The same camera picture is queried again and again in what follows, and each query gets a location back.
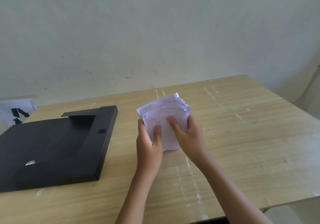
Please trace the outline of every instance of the white paper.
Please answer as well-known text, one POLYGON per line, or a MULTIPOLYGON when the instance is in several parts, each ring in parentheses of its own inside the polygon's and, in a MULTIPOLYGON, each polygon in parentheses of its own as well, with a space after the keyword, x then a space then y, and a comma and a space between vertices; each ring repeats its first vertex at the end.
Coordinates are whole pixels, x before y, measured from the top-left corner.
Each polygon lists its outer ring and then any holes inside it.
POLYGON ((8 125, 24 122, 37 108, 31 98, 0 101, 0 117, 8 125))
POLYGON ((167 118, 173 116, 184 131, 187 130, 187 118, 190 106, 178 97, 178 94, 161 97, 137 109, 143 120, 151 141, 153 141, 154 127, 161 125, 161 141, 163 151, 180 149, 179 143, 172 131, 167 118))

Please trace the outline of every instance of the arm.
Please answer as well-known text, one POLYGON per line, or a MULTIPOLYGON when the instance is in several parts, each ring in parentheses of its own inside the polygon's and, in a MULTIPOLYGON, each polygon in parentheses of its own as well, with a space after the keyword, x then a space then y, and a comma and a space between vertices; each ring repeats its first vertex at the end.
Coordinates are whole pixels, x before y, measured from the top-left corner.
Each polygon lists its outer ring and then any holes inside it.
POLYGON ((179 127, 174 117, 168 117, 168 122, 182 150, 206 177, 231 224, 272 224, 228 179, 211 157, 205 145, 201 124, 192 114, 188 117, 186 132, 179 127))
POLYGON ((141 119, 138 121, 138 130, 137 169, 116 224, 142 223, 147 196, 162 162, 161 126, 154 128, 153 143, 141 119))

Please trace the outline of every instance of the person's left hand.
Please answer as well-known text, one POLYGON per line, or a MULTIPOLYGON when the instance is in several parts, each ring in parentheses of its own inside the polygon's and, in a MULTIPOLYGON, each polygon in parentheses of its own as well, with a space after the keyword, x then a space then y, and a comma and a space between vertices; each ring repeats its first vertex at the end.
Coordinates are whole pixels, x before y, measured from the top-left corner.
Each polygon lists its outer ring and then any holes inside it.
POLYGON ((151 181, 156 177, 162 162, 161 125, 154 127, 153 143, 147 133, 142 119, 138 120, 139 134, 137 137, 137 174, 146 176, 151 181))

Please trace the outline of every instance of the wooden table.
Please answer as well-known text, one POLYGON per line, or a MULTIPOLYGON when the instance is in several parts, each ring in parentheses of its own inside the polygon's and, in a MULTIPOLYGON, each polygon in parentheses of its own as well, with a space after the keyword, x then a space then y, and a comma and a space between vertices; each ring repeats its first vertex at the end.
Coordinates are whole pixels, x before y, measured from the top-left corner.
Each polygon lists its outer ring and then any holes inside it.
MULTIPOLYGON (((320 121, 240 75, 39 107, 28 119, 117 105, 101 178, 0 194, 0 223, 114 223, 136 168, 136 109, 178 92, 201 121, 210 153, 259 208, 320 195, 320 121)), ((165 152, 144 223, 189 223, 224 213, 182 150, 165 152)))

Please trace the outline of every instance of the hand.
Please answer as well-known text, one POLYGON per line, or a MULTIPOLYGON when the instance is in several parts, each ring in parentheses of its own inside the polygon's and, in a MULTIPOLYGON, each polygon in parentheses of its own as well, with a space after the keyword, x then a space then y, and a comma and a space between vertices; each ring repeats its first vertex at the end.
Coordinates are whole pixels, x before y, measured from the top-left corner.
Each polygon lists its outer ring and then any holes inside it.
POLYGON ((141 174, 151 181, 156 177, 162 162, 161 125, 154 127, 153 143, 142 119, 138 120, 137 137, 138 164, 136 174, 141 174))
POLYGON ((188 129, 183 131, 177 120, 170 116, 167 118, 178 143, 187 157, 199 167, 203 161, 211 158, 211 155, 205 145, 202 126, 197 119, 190 113, 188 117, 188 129))

